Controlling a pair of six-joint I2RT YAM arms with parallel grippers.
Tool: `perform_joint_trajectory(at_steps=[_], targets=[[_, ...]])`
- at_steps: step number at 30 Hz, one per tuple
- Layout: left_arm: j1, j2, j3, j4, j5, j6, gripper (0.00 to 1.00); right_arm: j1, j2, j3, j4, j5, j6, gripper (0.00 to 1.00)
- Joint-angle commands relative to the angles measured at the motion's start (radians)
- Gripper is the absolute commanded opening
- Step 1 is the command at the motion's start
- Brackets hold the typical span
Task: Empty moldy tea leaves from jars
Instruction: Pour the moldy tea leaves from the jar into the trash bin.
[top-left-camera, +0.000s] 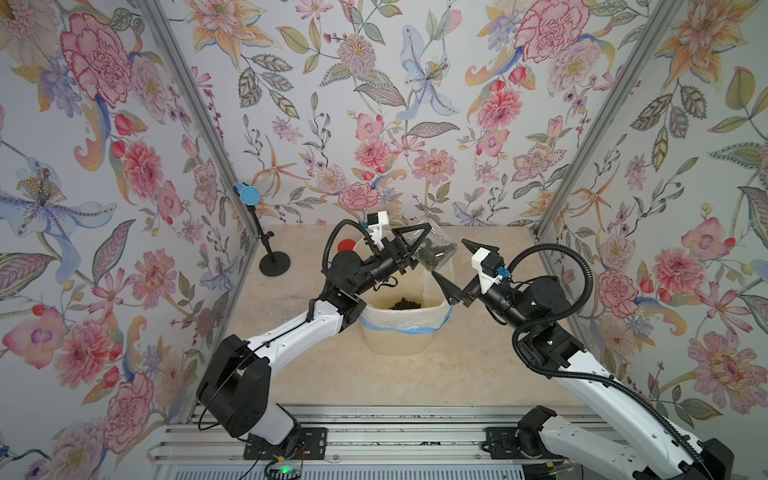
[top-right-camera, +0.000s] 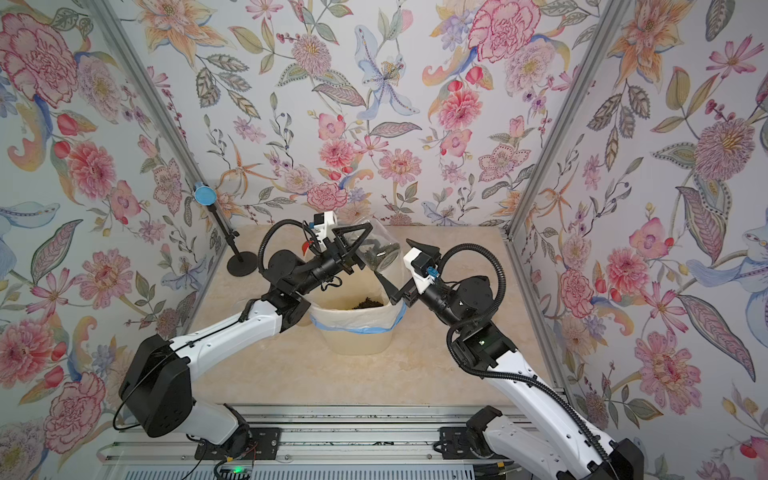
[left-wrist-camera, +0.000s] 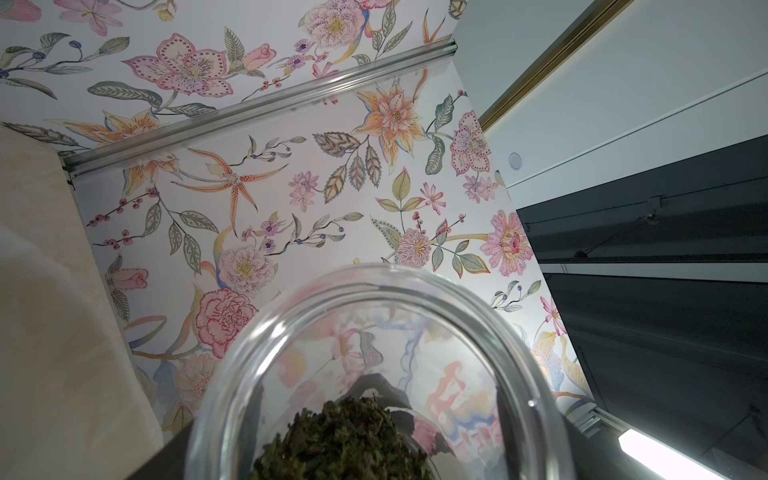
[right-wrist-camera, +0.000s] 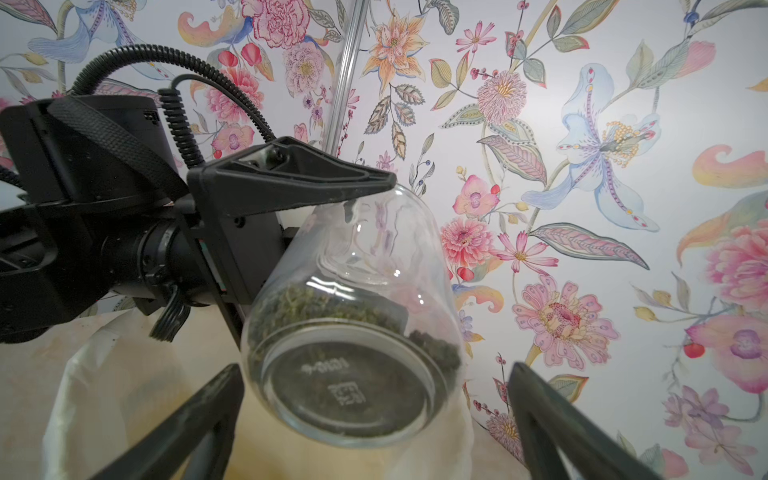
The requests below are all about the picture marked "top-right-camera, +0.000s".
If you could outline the beige lid tea jar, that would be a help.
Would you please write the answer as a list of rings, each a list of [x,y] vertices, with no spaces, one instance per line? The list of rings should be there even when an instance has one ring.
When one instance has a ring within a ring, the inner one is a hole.
[[[376,219],[361,222],[364,236],[358,256],[372,270],[383,273],[400,257],[399,242]]]

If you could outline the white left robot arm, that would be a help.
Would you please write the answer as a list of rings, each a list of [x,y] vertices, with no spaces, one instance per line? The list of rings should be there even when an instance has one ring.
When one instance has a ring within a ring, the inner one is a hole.
[[[364,268],[358,252],[372,224],[337,226],[333,219],[327,213],[316,215],[314,224],[282,220],[268,230],[257,253],[257,269],[269,289],[248,300],[240,313],[193,333],[170,340],[155,334],[140,344],[119,398],[120,406],[147,436],[183,433],[226,458],[239,458],[255,446],[251,428],[239,412],[196,400],[192,384],[232,355],[295,326],[310,307],[307,294],[338,287],[342,273]],[[311,258],[304,260],[282,249],[264,260],[269,242],[289,225],[302,230]]]

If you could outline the cream trash bin with liner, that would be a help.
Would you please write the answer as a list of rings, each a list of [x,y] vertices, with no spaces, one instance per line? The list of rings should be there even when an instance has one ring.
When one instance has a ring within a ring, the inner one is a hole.
[[[348,356],[374,355],[391,344],[407,306],[393,304],[369,269],[340,275],[341,284],[306,296],[309,318],[329,348]]]

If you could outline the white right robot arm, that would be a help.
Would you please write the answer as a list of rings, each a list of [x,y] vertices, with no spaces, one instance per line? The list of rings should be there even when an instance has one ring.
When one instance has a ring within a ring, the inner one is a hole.
[[[631,440],[617,441],[578,413],[529,365],[518,346],[494,323],[506,294],[502,264],[487,248],[462,243],[446,253],[416,241],[402,263],[409,280],[393,284],[384,270],[393,255],[370,267],[391,302],[423,303],[448,328],[446,347],[466,374],[503,393],[533,424],[530,433],[499,409],[486,406],[466,423],[473,453],[501,456],[538,479],[641,479],[645,460]],[[443,272],[460,253],[475,253],[493,268],[497,282],[484,275],[447,281]]]

